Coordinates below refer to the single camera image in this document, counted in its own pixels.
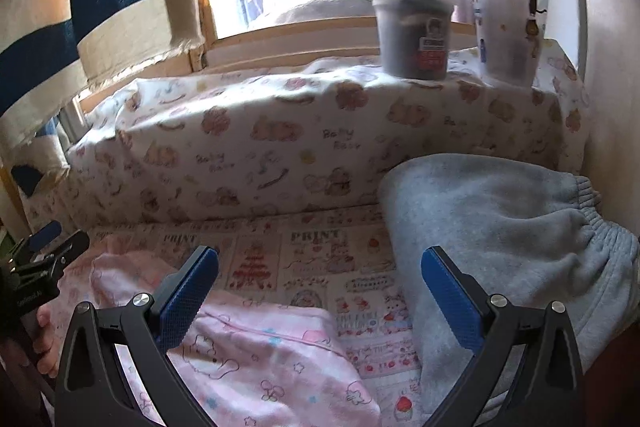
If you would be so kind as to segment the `left hand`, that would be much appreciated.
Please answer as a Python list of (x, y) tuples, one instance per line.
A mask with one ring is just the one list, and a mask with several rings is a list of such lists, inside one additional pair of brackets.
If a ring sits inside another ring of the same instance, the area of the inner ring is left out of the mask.
[(32, 343), (32, 349), (38, 355), (37, 369), (41, 375), (55, 378), (58, 376), (58, 357), (60, 343), (55, 336), (55, 327), (51, 322), (51, 308), (41, 306), (36, 313), (38, 324), (37, 336)]

